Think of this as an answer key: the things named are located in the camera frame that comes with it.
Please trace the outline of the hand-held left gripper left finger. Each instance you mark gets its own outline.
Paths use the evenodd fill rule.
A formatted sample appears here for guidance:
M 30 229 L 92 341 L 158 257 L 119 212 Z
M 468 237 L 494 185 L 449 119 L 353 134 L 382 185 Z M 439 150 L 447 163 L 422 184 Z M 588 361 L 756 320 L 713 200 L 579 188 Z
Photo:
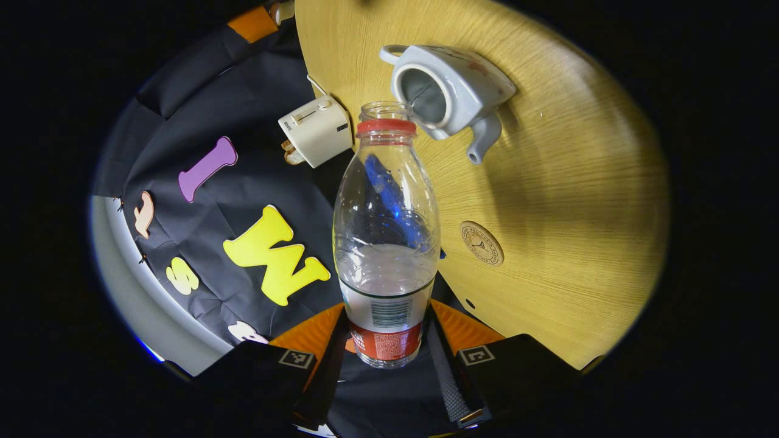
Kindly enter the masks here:
M 195 388 L 226 429 L 314 429 L 327 421 L 348 331 L 339 303 L 267 344 L 243 341 L 198 374 Z

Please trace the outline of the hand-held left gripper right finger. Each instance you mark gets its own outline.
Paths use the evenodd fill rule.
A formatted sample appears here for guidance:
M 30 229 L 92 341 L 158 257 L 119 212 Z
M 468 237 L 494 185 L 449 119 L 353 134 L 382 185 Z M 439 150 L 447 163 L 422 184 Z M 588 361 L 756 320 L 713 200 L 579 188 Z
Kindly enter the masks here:
M 451 423 L 470 428 L 537 410 L 579 377 L 529 335 L 506 336 L 431 300 L 427 344 Z

